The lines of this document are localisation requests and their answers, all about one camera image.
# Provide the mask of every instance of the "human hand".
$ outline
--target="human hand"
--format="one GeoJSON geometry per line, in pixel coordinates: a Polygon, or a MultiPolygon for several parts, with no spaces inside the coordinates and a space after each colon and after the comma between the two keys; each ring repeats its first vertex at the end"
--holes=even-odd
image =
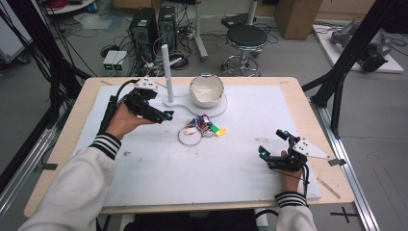
{"type": "MultiPolygon", "coordinates": [[[[286,155],[288,155],[286,151],[281,152],[281,157],[285,157],[286,155]]],[[[282,193],[297,192],[297,187],[299,186],[301,175],[302,169],[299,171],[282,170],[281,174],[282,193]]]]}
{"type": "Polygon", "coordinates": [[[119,140],[122,140],[126,134],[132,132],[140,125],[153,123],[154,122],[146,118],[134,115],[129,111],[124,103],[121,103],[117,107],[116,112],[112,117],[111,123],[106,129],[106,133],[115,136],[119,140]]]}

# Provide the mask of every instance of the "white sleeve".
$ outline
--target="white sleeve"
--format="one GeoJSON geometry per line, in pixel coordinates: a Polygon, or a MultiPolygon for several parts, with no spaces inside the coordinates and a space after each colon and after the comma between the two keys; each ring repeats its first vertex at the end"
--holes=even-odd
{"type": "Polygon", "coordinates": [[[281,208],[276,221],[276,231],[317,230],[304,195],[298,192],[282,192],[275,198],[281,208]]]}
{"type": "Polygon", "coordinates": [[[115,176],[120,141],[96,137],[61,169],[34,214],[18,230],[95,230],[95,219],[115,176]]]}

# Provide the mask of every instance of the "stool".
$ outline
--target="stool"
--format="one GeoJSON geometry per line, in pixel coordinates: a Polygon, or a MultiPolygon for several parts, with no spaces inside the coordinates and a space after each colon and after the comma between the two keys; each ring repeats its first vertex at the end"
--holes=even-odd
{"type": "Polygon", "coordinates": [[[222,73],[234,76],[261,76],[258,64],[254,59],[247,57],[247,51],[258,51],[268,42],[267,34],[255,26],[236,25],[227,32],[227,41],[232,47],[241,50],[240,55],[230,56],[221,66],[222,73]]]}

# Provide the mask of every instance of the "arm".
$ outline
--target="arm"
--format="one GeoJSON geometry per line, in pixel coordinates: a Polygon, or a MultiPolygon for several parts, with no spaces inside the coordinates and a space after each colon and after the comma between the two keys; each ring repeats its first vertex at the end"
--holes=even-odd
{"type": "Polygon", "coordinates": [[[317,230],[303,194],[297,192],[302,170],[282,171],[282,192],[275,196],[280,212],[276,230],[317,230]]]}
{"type": "Polygon", "coordinates": [[[37,210],[19,230],[95,230],[95,219],[115,176],[115,155],[124,135],[152,123],[121,104],[106,133],[61,169],[37,210]]]}

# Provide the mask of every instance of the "striped cuff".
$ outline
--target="striped cuff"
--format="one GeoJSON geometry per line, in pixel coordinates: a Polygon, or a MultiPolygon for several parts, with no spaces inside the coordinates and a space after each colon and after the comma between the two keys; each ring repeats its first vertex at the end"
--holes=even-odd
{"type": "Polygon", "coordinates": [[[108,133],[100,133],[89,147],[98,148],[105,153],[105,155],[114,160],[120,145],[121,142],[116,137],[108,133]]]}
{"type": "Polygon", "coordinates": [[[280,208],[285,206],[307,206],[306,198],[299,192],[282,192],[275,196],[280,208]]]}

